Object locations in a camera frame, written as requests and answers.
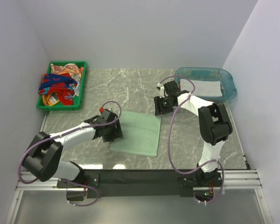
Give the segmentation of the green panda towel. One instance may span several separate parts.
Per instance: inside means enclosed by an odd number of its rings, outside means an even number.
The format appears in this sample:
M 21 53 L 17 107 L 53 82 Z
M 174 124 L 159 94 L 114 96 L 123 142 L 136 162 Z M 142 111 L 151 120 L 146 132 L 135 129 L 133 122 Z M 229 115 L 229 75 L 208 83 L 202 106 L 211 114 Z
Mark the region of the green panda towel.
M 119 119 L 123 138 L 110 144 L 114 152 L 156 157 L 161 118 L 154 115 L 123 111 Z

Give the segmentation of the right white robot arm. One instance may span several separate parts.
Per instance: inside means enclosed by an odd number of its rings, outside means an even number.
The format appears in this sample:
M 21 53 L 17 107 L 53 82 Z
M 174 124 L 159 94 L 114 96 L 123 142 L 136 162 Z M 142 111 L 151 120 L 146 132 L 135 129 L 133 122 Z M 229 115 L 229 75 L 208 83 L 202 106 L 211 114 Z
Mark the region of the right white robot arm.
M 200 186 L 207 186 L 212 182 L 212 174 L 219 166 L 222 166 L 219 162 L 221 149 L 233 132 L 226 107 L 223 104 L 216 104 L 194 96 L 193 91 L 180 90 L 175 81 L 165 84 L 159 82 L 157 89 L 160 93 L 159 96 L 154 97 L 155 116 L 173 113 L 167 139 L 167 152 L 171 167 L 181 175 L 190 175 L 199 171 L 196 174 L 197 183 Z M 200 135 L 204 141 L 202 156 L 197 168 L 188 172 L 180 171 L 175 167 L 170 150 L 174 119 L 181 108 L 198 117 Z

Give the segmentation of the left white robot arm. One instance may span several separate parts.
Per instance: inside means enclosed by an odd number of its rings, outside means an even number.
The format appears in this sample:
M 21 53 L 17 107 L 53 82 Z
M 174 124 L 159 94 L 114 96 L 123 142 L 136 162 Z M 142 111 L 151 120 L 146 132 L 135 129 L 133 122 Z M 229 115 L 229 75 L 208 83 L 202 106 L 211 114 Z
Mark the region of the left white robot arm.
M 74 162 L 62 161 L 61 156 L 63 151 L 97 138 L 103 142 L 123 138 L 119 115 L 102 108 L 100 115 L 74 128 L 53 134 L 39 132 L 23 155 L 20 168 L 25 168 L 41 182 L 56 177 L 68 180 L 75 188 L 81 187 L 84 183 L 84 170 Z

